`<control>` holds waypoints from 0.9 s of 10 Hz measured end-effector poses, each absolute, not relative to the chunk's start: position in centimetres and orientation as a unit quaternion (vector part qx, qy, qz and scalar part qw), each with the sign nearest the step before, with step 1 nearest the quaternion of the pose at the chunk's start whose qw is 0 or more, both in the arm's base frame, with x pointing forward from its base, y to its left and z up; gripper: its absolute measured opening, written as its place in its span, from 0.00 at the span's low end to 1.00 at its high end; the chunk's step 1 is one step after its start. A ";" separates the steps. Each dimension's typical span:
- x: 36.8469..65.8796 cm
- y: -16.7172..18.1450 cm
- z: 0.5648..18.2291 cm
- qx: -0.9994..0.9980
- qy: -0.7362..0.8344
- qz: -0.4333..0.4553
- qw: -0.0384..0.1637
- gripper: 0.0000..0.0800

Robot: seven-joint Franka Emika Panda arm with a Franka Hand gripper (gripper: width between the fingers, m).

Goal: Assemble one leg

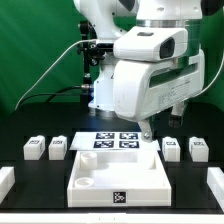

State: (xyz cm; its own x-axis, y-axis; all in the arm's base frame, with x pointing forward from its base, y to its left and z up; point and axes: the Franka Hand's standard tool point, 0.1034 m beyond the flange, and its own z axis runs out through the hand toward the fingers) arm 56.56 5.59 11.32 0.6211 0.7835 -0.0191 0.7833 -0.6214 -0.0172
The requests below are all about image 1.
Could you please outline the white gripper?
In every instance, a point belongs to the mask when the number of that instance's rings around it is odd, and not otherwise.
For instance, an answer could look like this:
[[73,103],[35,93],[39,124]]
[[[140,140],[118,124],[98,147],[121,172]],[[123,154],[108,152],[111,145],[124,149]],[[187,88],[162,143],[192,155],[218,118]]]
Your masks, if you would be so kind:
[[198,94],[204,84],[204,52],[189,58],[189,66],[173,78],[172,60],[146,63],[120,60],[114,70],[113,106],[118,117],[138,122],[141,138],[150,143],[152,129],[146,119],[172,107],[169,126],[183,123],[185,103]]

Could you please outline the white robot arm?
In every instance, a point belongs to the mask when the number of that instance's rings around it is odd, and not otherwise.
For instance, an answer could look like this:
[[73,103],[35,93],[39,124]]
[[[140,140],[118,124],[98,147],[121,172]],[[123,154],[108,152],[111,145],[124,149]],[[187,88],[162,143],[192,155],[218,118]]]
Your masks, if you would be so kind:
[[96,33],[91,58],[100,64],[89,107],[112,111],[153,136],[150,119],[170,109],[182,125],[185,102],[202,92],[200,22],[224,0],[73,0]]

